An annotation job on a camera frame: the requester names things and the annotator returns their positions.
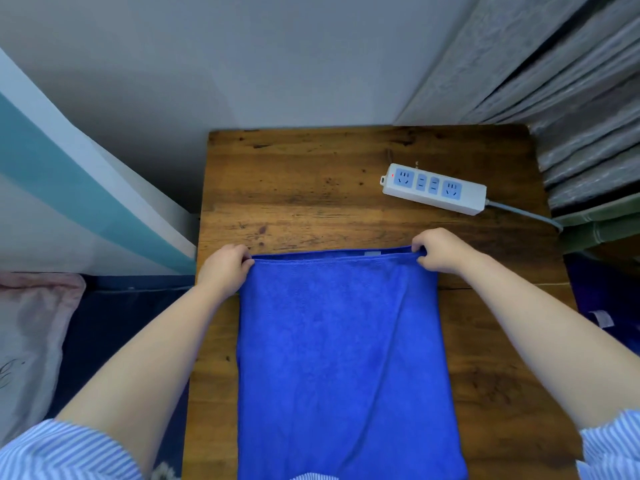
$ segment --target wooden table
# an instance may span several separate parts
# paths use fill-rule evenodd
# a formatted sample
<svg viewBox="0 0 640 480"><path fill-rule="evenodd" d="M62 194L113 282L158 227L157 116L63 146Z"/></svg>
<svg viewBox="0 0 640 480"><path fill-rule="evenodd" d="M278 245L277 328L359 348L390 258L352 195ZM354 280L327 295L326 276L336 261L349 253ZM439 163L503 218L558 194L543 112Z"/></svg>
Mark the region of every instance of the wooden table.
<svg viewBox="0 0 640 480"><path fill-rule="evenodd" d="M469 217L383 195L389 158L488 186L548 215L526 128L324 128L212 133L198 266L223 244L254 253L384 248L445 226L575 307L556 231L498 209ZM475 479L577 478L580 439L476 293L441 275L440 315L462 448ZM184 480L237 471L238 299L218 311L191 375Z"/></svg>

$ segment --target power cord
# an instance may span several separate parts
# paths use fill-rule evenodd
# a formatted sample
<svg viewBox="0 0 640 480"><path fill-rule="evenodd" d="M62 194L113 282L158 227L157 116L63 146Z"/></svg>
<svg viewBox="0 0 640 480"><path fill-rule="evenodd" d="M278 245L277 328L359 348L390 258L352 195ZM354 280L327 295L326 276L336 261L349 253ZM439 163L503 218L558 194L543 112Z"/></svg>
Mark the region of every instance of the power cord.
<svg viewBox="0 0 640 480"><path fill-rule="evenodd" d="M515 212L516 214L520 214L521 216L531 217L532 219L537 219L539 221L546 222L547 224L551 224L552 226L556 227L556 229L558 229L560 232L562 232L564 229L562 224L560 224L559 222L553 219L549 219L548 217L539 216L537 214L533 214L532 212L527 212L526 210L516 209L515 207L512 207L510 205L505 205L503 203L492 202L489 199L487 199L484 202L484 204L490 205L491 207L497 207L498 209L508 210L509 212Z"/></svg>

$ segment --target white wall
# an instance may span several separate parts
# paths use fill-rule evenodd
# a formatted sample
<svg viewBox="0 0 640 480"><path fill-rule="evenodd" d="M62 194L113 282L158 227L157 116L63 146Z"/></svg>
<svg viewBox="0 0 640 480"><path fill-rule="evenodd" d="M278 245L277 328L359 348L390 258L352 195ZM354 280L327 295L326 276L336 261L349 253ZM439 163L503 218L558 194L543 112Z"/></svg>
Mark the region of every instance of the white wall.
<svg viewBox="0 0 640 480"><path fill-rule="evenodd" d="M0 0L0 47L192 211L215 128L393 122L476 0Z"/></svg>

